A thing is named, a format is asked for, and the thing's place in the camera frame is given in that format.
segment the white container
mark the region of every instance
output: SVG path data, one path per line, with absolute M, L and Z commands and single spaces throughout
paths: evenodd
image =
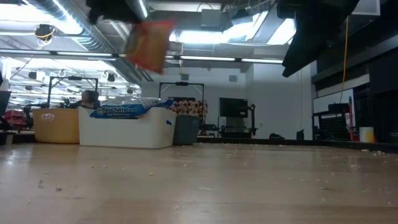
M 359 128 L 359 141 L 366 143 L 374 143 L 374 131 L 372 127 Z
M 79 107 L 80 145 L 160 149 L 173 144 L 177 114 L 151 108 L 140 119 L 98 119 Z

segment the black trash can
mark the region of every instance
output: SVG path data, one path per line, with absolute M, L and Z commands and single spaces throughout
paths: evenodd
M 174 146 L 191 145 L 197 141 L 200 118 L 189 115 L 178 115 L 175 120 Z

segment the yellow box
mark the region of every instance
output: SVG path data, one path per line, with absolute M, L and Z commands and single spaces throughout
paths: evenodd
M 78 144 L 80 141 L 78 110 L 33 110 L 33 122 L 38 142 Z

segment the blue packaging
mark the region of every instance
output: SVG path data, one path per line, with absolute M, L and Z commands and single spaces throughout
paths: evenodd
M 133 99 L 130 96 L 116 97 L 105 101 L 102 106 L 92 112 L 92 118 L 137 119 L 152 107 L 168 109 L 172 100 L 162 101 L 157 98 Z

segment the wooden floor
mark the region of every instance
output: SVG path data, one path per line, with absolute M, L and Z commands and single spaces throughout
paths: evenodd
M 0 150 L 0 223 L 398 223 L 398 156 L 302 146 Z

